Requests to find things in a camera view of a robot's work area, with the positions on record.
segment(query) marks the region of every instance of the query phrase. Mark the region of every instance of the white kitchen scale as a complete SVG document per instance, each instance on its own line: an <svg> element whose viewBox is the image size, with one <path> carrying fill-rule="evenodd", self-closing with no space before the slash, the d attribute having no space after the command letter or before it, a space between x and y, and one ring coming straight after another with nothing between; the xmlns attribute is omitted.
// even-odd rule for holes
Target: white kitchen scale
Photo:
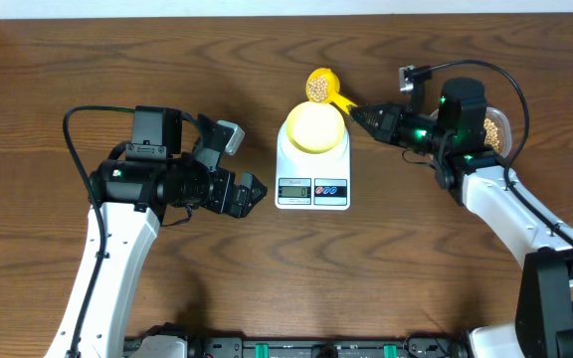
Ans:
<svg viewBox="0 0 573 358"><path fill-rule="evenodd" d="M308 103L328 105L336 112L341 121L340 129L312 128L316 138L322 137L324 133L332 130L343 130L343 135L339 139L341 132L338 132L338 143L326 151L320 153L306 152L296 147L297 144L293 144L287 134L291 119L291 114L289 115L278 134L276 206L280 209L346 210L350 206L350 138L348 131L344 127L341 114L331 104L306 102L298 107L304 104L310 105Z"/></svg>

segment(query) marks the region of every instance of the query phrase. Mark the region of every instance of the wooden surface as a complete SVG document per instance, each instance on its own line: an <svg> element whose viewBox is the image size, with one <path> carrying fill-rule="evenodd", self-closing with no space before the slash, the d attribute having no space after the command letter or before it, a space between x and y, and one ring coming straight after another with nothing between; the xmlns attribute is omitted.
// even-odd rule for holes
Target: wooden surface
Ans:
<svg viewBox="0 0 573 358"><path fill-rule="evenodd" d="M250 336L403 336L510 320L520 268L507 249L430 170L354 124L350 210L273 203L278 129L305 100L312 70L333 68L357 102L402 101L400 66L461 58L498 64L521 83L532 123L515 169L573 226L573 15L0 21L0 356L43 355L62 319L88 203L61 121L92 103L237 122L247 136L222 165L270 187L245 220L200 210L160 231L127 334L179 321ZM486 70L437 73L425 112L457 75L483 80L520 138L517 98ZM126 114L73 118L88 171L130 125ZM189 145L196 133L185 129Z"/></svg>

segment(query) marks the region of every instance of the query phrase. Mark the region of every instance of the bowl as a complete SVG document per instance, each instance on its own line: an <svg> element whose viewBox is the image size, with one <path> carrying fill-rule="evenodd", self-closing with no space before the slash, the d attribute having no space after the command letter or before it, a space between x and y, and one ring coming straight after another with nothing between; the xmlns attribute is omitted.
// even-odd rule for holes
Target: bowl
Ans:
<svg viewBox="0 0 573 358"><path fill-rule="evenodd" d="M439 110L435 110L430 118L437 119L437 114ZM509 127L509 120L502 111L488 107L485 109L485 118L491 120L494 125L496 125L498 135L498 148L495 148L496 152L500 154L503 158L509 155L509 151L512 149L512 132Z"/></svg>

